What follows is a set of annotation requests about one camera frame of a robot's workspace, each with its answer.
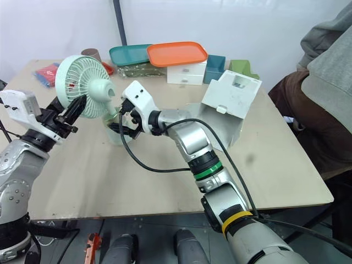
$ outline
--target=small drawer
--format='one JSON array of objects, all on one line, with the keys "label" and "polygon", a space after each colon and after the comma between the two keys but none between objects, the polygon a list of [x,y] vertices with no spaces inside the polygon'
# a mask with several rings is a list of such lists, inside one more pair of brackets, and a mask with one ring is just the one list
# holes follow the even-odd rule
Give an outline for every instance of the small drawer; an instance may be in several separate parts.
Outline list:
[{"label": "small drawer", "polygon": [[207,62],[184,64],[167,67],[167,74],[204,75]]},{"label": "small drawer", "polygon": [[204,75],[168,74],[168,84],[202,85]]}]

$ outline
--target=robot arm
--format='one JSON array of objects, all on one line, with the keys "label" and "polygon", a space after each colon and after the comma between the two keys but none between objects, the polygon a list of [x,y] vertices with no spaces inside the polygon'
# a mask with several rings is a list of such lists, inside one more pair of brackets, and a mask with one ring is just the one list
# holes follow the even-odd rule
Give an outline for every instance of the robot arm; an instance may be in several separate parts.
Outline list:
[{"label": "robot arm", "polygon": [[28,201],[34,180],[49,159],[48,152],[77,128],[72,126],[86,105],[77,98],[63,115],[57,99],[41,109],[31,92],[0,93],[9,116],[28,128],[0,153],[0,263],[25,254],[30,247]]},{"label": "robot arm", "polygon": [[274,231],[252,218],[236,183],[215,154],[205,131],[187,111],[159,111],[151,95],[134,81],[123,93],[121,114],[134,112],[145,133],[169,136],[192,171],[212,228],[223,233],[238,264],[307,264]]}]

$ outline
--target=beige table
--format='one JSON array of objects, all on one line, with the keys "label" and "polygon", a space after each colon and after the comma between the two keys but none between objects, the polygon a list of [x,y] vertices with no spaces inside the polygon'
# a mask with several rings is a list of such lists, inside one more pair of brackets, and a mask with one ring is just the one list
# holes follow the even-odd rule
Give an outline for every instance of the beige table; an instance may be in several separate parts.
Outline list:
[{"label": "beige table", "polygon": [[[55,90],[42,86],[34,70],[58,60],[30,62],[7,89],[30,90],[41,107],[55,97]],[[133,81],[112,77],[117,95]],[[200,102],[207,85],[180,86],[165,77],[137,78],[160,108],[177,108]],[[119,105],[119,96],[115,98]],[[3,107],[0,116],[6,128],[23,133]],[[108,142],[101,119],[80,118],[79,131],[64,145],[49,153],[42,174],[32,190],[29,212],[33,219],[116,217],[203,211],[190,172],[158,174],[139,167],[123,147]],[[0,147],[7,145],[0,136]],[[184,168],[174,142],[167,137],[141,134],[130,147],[139,159],[153,168]],[[306,153],[285,124],[273,103],[260,89],[245,119],[240,139],[229,150],[252,193],[258,208],[326,204],[333,197]],[[234,176],[225,156],[218,152]]]}]

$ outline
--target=black cable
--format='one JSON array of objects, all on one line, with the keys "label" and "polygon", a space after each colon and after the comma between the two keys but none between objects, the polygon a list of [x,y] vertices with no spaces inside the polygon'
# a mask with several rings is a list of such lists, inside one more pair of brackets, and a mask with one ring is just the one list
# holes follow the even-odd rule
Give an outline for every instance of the black cable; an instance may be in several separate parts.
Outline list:
[{"label": "black cable", "polygon": [[8,131],[5,129],[5,127],[4,127],[3,123],[1,122],[1,120],[0,120],[0,128],[4,132],[4,135],[5,135],[6,139],[9,141],[9,143],[11,143],[12,139],[11,139]]},{"label": "black cable", "polygon": [[226,155],[226,158],[229,160],[232,168],[235,170],[240,182],[241,182],[241,185],[243,186],[243,189],[244,191],[246,192],[246,195],[248,197],[248,200],[249,200],[249,203],[251,204],[251,207],[252,207],[252,210],[253,210],[253,213],[254,213],[254,216],[256,217],[259,217],[259,214],[258,214],[258,210],[257,208],[255,207],[255,204],[253,202],[253,199],[252,199],[252,196],[251,194],[249,193],[249,190],[247,188],[247,185],[246,183],[244,182],[244,179],[242,178],[242,175],[241,173],[238,171],[235,163],[233,162],[233,160],[231,159],[229,153],[227,152],[225,146],[222,144],[220,138],[218,137],[218,135],[215,133],[215,131],[207,124],[205,123],[204,121],[200,120],[200,119],[196,119],[196,118],[189,118],[189,119],[184,119],[184,120],[180,120],[180,121],[177,121],[175,123],[172,123],[168,126],[165,127],[165,129],[162,131],[162,132],[165,132],[167,131],[169,128],[173,127],[174,125],[178,125],[178,124],[182,124],[182,123],[186,123],[186,122],[198,122],[202,125],[204,125],[207,129],[209,129],[209,131],[213,134],[213,136],[215,137],[215,139],[218,141],[221,149],[223,150],[223,152],[225,153]]},{"label": "black cable", "polygon": [[61,256],[59,258],[59,260],[57,261],[57,264],[61,263],[62,258],[64,257],[68,247],[70,246],[70,244],[72,243],[72,241],[77,237],[78,233],[80,232],[79,228],[75,228],[71,230],[72,232],[76,231],[76,233],[70,238],[70,240],[68,241],[66,247],[64,248],[64,251],[62,251]]},{"label": "black cable", "polygon": [[316,232],[312,229],[309,229],[309,228],[305,228],[305,227],[301,227],[300,225],[296,225],[296,224],[291,224],[291,223],[287,223],[287,222],[282,222],[282,221],[278,221],[278,220],[271,220],[271,219],[259,219],[259,218],[256,218],[257,221],[259,222],[262,222],[262,223],[274,223],[274,224],[277,224],[277,225],[280,225],[280,226],[283,226],[283,227],[288,227],[288,228],[292,228],[298,232],[301,232],[301,233],[304,233],[304,234],[307,234],[307,235],[311,235],[315,238],[319,238],[335,247],[337,247],[338,249],[346,252],[349,256],[352,256],[352,247],[343,243],[343,242],[340,242],[339,240],[336,240],[336,239],[333,239],[333,238],[330,238],[326,235],[323,235],[319,232]]},{"label": "black cable", "polygon": [[22,136],[21,136],[21,135],[16,134],[16,133],[13,133],[13,132],[11,132],[11,131],[9,131],[9,130],[5,130],[5,132],[6,132],[6,133],[8,133],[8,134],[10,134],[10,135],[14,135],[14,136],[18,137],[19,139],[20,139],[20,138],[22,138]]},{"label": "black cable", "polygon": [[[122,114],[119,113],[119,131],[123,131],[123,126],[122,126]],[[158,173],[168,173],[168,172],[185,172],[185,171],[190,171],[190,168],[182,168],[182,169],[153,169],[151,167],[148,167],[144,163],[142,163],[131,151],[129,146],[126,143],[125,135],[123,133],[120,133],[121,135],[121,141],[125,149],[127,150],[127,153],[131,156],[131,158],[138,163],[139,166],[142,166],[142,168],[151,171],[151,172],[158,172]]]},{"label": "black cable", "polygon": [[98,233],[99,236],[100,236],[101,230],[103,230],[104,223],[105,223],[105,219],[103,219],[103,221],[101,222],[99,233]]},{"label": "black cable", "polygon": [[35,237],[35,235],[34,235],[32,232],[31,232],[30,234],[31,234],[31,238],[32,238],[34,244],[35,244],[36,247],[37,247],[38,259],[39,259],[38,263],[40,263],[40,261],[41,261],[41,259],[42,259],[42,248],[40,247],[39,241],[38,241],[38,239]]}]

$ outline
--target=green ring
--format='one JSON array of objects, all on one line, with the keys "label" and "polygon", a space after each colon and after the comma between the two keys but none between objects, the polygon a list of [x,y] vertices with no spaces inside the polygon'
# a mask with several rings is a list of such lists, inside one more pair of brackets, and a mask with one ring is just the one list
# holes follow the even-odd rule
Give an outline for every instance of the green ring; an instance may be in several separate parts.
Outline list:
[{"label": "green ring", "polygon": [[203,172],[201,172],[199,174],[195,174],[194,178],[196,180],[204,178],[206,175],[209,175],[209,174],[213,173],[214,171],[216,171],[217,169],[221,168],[221,166],[222,166],[222,163],[221,163],[221,161],[219,161],[213,167],[211,167],[211,168],[209,168],[209,169],[207,169],[207,170],[205,170],[205,171],[203,171]]}]

